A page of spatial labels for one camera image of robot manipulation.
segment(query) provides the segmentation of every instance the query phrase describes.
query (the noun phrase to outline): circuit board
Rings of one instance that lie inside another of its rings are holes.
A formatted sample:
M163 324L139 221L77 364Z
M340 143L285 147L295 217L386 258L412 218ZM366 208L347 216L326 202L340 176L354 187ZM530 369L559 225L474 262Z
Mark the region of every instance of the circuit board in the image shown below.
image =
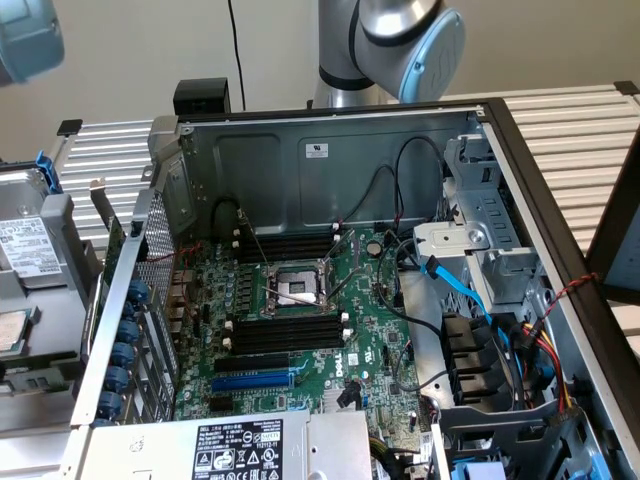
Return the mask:
M221 336L229 311L243 309L247 320L264 315L266 295L264 265L238 264L231 257L230 246L202 243L194 259L188 261L201 282L195 301L200 311L208 304L208 321L198 327L194 336L193 321L185 319L181 331L181 380L176 397L175 420L212 418L221 415L268 413L309 409L311 413L338 411L335 398L348 383L356 380L362 386L362 409L367 416L369 432L384 438L389 446L416 449L420 444L419 428L411 428L409 416L418 412L418 395L400 390L391 375L400 352L409 339L407 323L379 303L375 291L379 259L367 255L365 246L371 240L383 243L383 234L372 229L356 230L350 242L331 259L331 279L339 284L353 270L356 272L332 301L349 315L351 336L344 348L306 350L290 353L291 368L296 372L293 388L260 388L232 392L233 410L211 412L212 380L217 373L214 362L230 354L222 347ZM395 270L390 260L395 249L383 262L380 283L393 292ZM308 261L287 262L304 269ZM273 262L271 268L277 267ZM250 293L241 296L243 285L251 284ZM288 314L303 310L291 306ZM385 365L383 349L389 360ZM403 384L414 385L413 363L405 356L400 367Z

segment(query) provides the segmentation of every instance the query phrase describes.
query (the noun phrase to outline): white wall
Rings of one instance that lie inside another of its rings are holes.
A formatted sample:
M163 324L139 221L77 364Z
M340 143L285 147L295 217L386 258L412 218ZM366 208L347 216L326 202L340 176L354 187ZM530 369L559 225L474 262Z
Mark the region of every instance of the white wall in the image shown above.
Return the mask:
M468 27L450 93L640 84L638 0L448 0ZM32 158L61 120L171 113L181 78L227 76L240 108L224 0L57 0L66 59L0 90L0 156ZM234 0L247 106L302 107L317 72L316 0Z

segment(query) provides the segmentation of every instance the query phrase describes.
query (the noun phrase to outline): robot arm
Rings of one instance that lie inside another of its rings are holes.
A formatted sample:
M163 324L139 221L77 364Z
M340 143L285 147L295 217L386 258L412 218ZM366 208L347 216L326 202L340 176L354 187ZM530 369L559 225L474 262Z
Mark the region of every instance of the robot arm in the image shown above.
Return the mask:
M64 44L52 0L0 2L0 87L57 67Z
M319 22L316 108L377 104L375 84L402 103L437 100L465 42L441 0L320 0Z

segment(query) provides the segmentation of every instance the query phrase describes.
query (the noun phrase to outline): black box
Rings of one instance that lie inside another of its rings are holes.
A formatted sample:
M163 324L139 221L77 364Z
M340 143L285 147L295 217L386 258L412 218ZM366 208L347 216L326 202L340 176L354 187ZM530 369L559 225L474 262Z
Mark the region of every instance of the black box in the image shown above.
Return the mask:
M173 110L176 115L231 113L226 77L180 80Z

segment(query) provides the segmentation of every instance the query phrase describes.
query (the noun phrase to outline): motherboard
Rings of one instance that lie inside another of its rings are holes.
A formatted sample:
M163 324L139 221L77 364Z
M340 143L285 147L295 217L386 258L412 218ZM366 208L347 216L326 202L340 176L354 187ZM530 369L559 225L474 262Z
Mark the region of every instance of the motherboard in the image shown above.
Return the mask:
M397 384L416 383L411 351L392 375L408 326L378 296L394 301L395 248L382 258L385 234L372 228L344 235L326 262L271 261L269 252L268 265L239 261L224 242L183 249L173 286L174 305L184 303L174 307L183 315L175 420L358 409L371 436L417 448L418 394Z

